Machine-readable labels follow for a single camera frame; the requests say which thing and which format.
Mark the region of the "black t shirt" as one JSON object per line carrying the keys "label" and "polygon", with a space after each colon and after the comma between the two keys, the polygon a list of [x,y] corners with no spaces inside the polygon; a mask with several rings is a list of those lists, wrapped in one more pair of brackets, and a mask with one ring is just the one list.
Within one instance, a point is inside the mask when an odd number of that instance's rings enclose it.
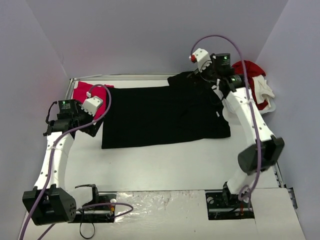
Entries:
{"label": "black t shirt", "polygon": [[226,139],[231,136],[213,83],[191,72],[168,77],[167,86],[111,88],[102,149]]}

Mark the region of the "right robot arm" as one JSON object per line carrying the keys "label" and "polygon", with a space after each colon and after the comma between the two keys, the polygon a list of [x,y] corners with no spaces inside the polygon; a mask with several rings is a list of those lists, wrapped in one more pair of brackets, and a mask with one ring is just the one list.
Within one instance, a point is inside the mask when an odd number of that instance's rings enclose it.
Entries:
{"label": "right robot arm", "polygon": [[222,99],[236,114],[246,139],[246,148],[237,156],[237,170],[223,185],[222,202],[229,207],[238,202],[249,202],[260,175],[277,163],[285,142],[265,123],[246,74],[235,72],[230,64],[230,54],[209,54],[198,48],[189,59],[197,64],[194,74],[212,83],[222,93]]}

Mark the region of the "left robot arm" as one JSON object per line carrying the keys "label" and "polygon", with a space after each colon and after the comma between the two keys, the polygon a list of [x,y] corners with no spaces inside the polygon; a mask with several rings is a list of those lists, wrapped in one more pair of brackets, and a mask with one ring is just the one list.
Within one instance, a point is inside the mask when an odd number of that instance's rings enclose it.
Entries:
{"label": "left robot arm", "polygon": [[95,136],[102,121],[94,121],[103,100],[97,96],[84,102],[59,100],[57,118],[46,119],[45,157],[39,177],[32,190],[25,191],[22,202],[36,226],[70,223],[76,216],[76,200],[65,189],[65,173],[76,131]]}

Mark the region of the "folded pink t shirt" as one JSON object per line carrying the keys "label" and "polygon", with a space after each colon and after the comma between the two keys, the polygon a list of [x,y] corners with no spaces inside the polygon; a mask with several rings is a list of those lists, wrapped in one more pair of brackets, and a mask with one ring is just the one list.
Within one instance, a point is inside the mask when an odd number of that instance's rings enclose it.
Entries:
{"label": "folded pink t shirt", "polygon": [[[73,91],[73,99],[80,101],[83,103],[85,99],[87,98],[87,92],[92,88],[92,84],[79,81],[77,84],[77,87]],[[106,90],[101,87],[97,86],[94,87],[93,90],[90,92],[92,97],[99,97],[100,99],[103,100],[102,106],[97,110],[94,120],[98,119],[106,110],[107,105],[108,105],[108,94]]]}

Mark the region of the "red t shirt in basket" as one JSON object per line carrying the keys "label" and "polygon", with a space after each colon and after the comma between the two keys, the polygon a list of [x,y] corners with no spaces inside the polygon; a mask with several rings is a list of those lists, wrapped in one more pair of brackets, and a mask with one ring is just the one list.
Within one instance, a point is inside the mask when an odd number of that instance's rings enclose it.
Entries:
{"label": "red t shirt in basket", "polygon": [[265,101],[264,103],[262,104],[257,104],[256,103],[256,96],[255,96],[255,93],[254,93],[254,83],[253,83],[253,77],[257,77],[259,75],[263,75],[264,78],[266,77],[266,73],[265,71],[260,68],[257,64],[255,64],[254,62],[251,62],[249,60],[245,60],[244,61],[245,63],[245,68],[246,68],[246,73],[247,73],[247,79],[248,79],[248,83],[249,83],[249,87],[251,89],[251,92],[252,92],[252,96],[253,96],[253,99],[254,99],[254,102],[258,108],[258,110],[262,110],[264,109],[268,103]]}

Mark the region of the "white t shirt in basket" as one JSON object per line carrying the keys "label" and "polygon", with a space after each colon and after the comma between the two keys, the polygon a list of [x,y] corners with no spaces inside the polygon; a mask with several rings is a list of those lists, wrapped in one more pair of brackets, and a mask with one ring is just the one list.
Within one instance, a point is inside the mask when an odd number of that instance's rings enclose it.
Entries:
{"label": "white t shirt in basket", "polygon": [[252,78],[254,84],[254,94],[257,104],[262,104],[265,101],[267,105],[270,107],[270,99],[275,98],[275,94],[273,90],[267,84],[267,80],[263,75],[255,76]]}

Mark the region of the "white plastic basket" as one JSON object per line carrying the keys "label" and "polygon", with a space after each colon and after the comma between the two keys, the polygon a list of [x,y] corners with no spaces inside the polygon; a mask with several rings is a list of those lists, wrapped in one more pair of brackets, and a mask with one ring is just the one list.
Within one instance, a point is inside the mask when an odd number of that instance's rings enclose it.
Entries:
{"label": "white plastic basket", "polygon": [[270,99],[268,105],[262,109],[259,110],[261,115],[267,114],[267,113],[272,113],[276,110],[276,103],[274,101],[274,99]]}

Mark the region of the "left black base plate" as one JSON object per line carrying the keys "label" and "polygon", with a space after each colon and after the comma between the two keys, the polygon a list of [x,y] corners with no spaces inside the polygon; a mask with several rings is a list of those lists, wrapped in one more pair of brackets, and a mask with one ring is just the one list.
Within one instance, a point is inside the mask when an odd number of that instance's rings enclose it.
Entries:
{"label": "left black base plate", "polygon": [[[97,203],[110,203],[110,200],[116,201],[117,194],[115,192],[99,192]],[[96,206],[87,208],[84,211],[84,217],[78,211],[73,220],[73,224],[88,223],[113,223],[115,221],[115,207],[112,206]]]}

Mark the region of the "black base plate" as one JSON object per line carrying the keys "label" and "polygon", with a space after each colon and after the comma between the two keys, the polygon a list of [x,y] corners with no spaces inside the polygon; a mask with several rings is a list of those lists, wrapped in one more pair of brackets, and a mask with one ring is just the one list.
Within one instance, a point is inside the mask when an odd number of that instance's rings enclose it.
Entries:
{"label": "black base plate", "polygon": [[[116,201],[117,194],[115,192],[99,192],[97,203],[110,203],[110,200]],[[115,221],[115,207],[112,206],[96,206],[87,208],[84,211],[84,217],[78,211],[73,220],[73,224],[88,223],[113,223]]]}
{"label": "black base plate", "polygon": [[254,219],[255,214],[248,208],[248,203],[235,200],[227,203],[221,190],[205,191],[207,216],[210,221]]}

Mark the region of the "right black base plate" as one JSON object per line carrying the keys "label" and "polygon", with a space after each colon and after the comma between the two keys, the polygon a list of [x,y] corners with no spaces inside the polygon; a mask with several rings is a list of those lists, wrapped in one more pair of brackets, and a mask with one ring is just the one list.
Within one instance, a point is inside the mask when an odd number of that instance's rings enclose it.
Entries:
{"label": "right black base plate", "polygon": [[248,203],[235,200],[227,203],[221,190],[205,191],[207,216],[210,221],[254,219],[255,214],[248,208]]}

